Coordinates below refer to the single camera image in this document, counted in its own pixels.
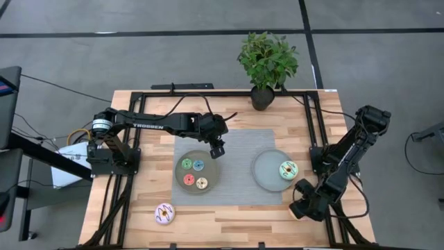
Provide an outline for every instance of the robotic arm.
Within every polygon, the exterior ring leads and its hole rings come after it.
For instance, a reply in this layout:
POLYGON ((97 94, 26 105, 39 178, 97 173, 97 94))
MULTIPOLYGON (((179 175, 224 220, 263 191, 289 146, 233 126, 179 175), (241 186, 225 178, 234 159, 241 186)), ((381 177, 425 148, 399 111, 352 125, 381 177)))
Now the robotic arm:
POLYGON ((296 183, 302 199, 289 208, 298 219, 308 216, 319 222, 324 220, 328 206, 336 204, 345 192, 349 175, 359 172, 357 164, 362 156, 389 127, 391 114, 387 111, 364 106, 356 115, 356 124, 337 144, 311 149, 313 171, 320 179, 316 187, 306 179, 296 183))
POLYGON ((222 156, 223 134, 228 133, 225 120, 220 115, 179 112, 170 115, 149 115, 126 110, 107 108, 94 116, 93 140, 88 144, 87 161, 93 174, 135 174, 139 165, 139 149, 131 149, 117 135, 125 128, 144 128, 166 131, 181 138, 193 138, 210 144, 213 159, 222 156), (98 149, 98 143, 108 149, 98 149))

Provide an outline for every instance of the gray plate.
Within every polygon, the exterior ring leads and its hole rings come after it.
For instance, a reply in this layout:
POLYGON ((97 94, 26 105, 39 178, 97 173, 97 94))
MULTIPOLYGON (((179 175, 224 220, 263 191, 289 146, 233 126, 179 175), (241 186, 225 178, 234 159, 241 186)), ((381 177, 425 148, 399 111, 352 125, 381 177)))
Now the gray plate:
POLYGON ((291 160, 288 155, 277 149, 267 149, 256 156, 252 163, 253 176, 263 188, 273 192, 287 189, 291 181, 284 180, 279 174, 279 166, 291 160))
POLYGON ((208 152, 193 150, 180 157, 180 159, 177 161, 174 168, 174 176, 176 178, 176 181, 179 183, 179 186, 183 188, 183 190, 192 194, 201 194, 210 190, 217 184, 217 182, 219 181, 219 167, 217 166, 216 161, 211 158, 211 155, 208 152), (185 158, 188 158, 193 162, 195 160, 202 160, 205 166, 200 171, 194 170, 193 167, 191 167, 191 169, 184 169, 182 167, 182 160, 184 160, 185 158), (194 176, 193 185, 185 185, 183 183, 183 178, 187 174, 192 174, 194 176), (208 181, 208 186, 202 190, 198 189, 196 186, 196 181, 200 177, 205 177, 208 181))

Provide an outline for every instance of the gray cloth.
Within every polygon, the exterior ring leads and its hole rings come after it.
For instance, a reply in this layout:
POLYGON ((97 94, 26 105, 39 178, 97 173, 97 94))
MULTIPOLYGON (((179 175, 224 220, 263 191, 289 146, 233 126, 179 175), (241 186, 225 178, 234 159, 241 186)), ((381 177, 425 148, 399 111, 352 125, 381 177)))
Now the gray cloth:
MULTIPOLYGON (((219 183, 203 194, 184 191, 173 177, 172 204, 192 205, 280 205, 281 192, 269 192, 253 177, 251 162, 258 153, 275 148, 271 129, 231 129, 222 136, 225 155, 216 159, 219 183)), ((175 138, 174 167, 181 156, 191 150, 210 151, 209 144, 190 138, 175 138)))

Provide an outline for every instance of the gray floor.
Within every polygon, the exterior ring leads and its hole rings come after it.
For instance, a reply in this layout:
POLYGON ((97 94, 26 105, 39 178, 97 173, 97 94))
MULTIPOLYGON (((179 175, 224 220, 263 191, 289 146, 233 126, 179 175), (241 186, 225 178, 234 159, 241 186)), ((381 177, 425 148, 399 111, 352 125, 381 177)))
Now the gray floor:
MULTIPOLYGON (((309 0, 307 9, 312 28, 444 26, 444 3, 439 0, 309 0)), ((296 0, 12 0, 0 20, 0 33, 217 28, 302 28, 302 21, 296 0)), ((241 39, 2 39, 0 67, 20 65, 25 74, 105 99, 111 99, 114 90, 170 82, 249 88, 235 60, 241 39)), ((304 35, 290 35, 289 41, 298 47, 300 68, 288 88, 313 88, 304 35)), ((444 34, 315 35, 314 42, 324 86, 339 90, 345 111, 372 104, 393 113, 388 133, 361 161, 377 241, 441 249, 444 212, 437 198, 444 197, 444 177, 410 169, 403 146, 411 132, 443 120, 444 34)), ((23 78, 17 112, 41 133, 55 137, 82 126, 106 106, 23 78)), ((19 119, 15 126, 30 131, 19 119)), ((65 141, 57 143, 62 146, 65 141)), ((442 152, 439 144, 428 140, 410 144, 409 155, 418 168, 444 172, 439 149, 442 152)), ((57 249, 77 243, 87 197, 36 210, 31 229, 39 238, 18 243, 21 204, 17 202, 12 228, 0 234, 2 249, 57 249)))

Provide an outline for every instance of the wooden table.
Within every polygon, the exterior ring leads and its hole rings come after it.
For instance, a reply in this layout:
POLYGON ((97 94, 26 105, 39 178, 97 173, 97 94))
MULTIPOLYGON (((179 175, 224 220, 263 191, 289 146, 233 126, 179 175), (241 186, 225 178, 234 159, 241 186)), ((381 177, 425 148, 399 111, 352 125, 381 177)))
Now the wooden table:
MULTIPOLYGON (((112 107, 127 110, 130 95, 130 90, 116 91, 112 107)), ((337 92, 319 90, 319 97, 322 109, 342 111, 337 92)), ((167 113, 178 99, 178 97, 149 97, 144 112, 167 113)), ((253 109, 248 97, 208 97, 208 100, 214 113, 224 117, 233 112, 239 113, 227 122, 229 129, 273 129, 276 148, 287 153, 300 168, 295 182, 306 178, 313 184, 317 183, 309 159, 311 142, 303 105, 291 97, 276 97, 267 110, 258 112, 253 109)), ((187 97, 176 108, 176 112, 206 113, 207 107, 202 98, 187 97)), ((312 115, 316 134, 319 136, 316 113, 312 112, 312 115)), ((338 142, 347 132, 343 116, 323 112, 323 119, 329 143, 338 142)), ((290 215, 288 205, 292 201, 293 186, 282 192, 282 205, 176 206, 176 218, 170 225, 156 224, 153 215, 155 207, 162 202, 171 202, 174 140, 174 136, 164 131, 142 130, 140 137, 142 159, 133 185, 124 247, 169 247, 172 242, 177 243, 178 247, 257 247, 258 242, 265 242, 268 247, 329 245, 325 222, 315 222, 306 217, 296 221, 290 215)), ((108 176, 94 179, 79 243, 90 239, 99 226, 107 180, 108 176)), ((366 208, 363 197, 351 183, 343 195, 342 204, 347 215, 362 214, 366 208)), ((119 218, 117 215, 114 221, 111 243, 117 240, 119 218)), ((335 219, 333 222, 336 241, 340 242, 339 226, 335 219)), ((352 223, 365 238, 375 241, 368 216, 352 219, 352 223)))

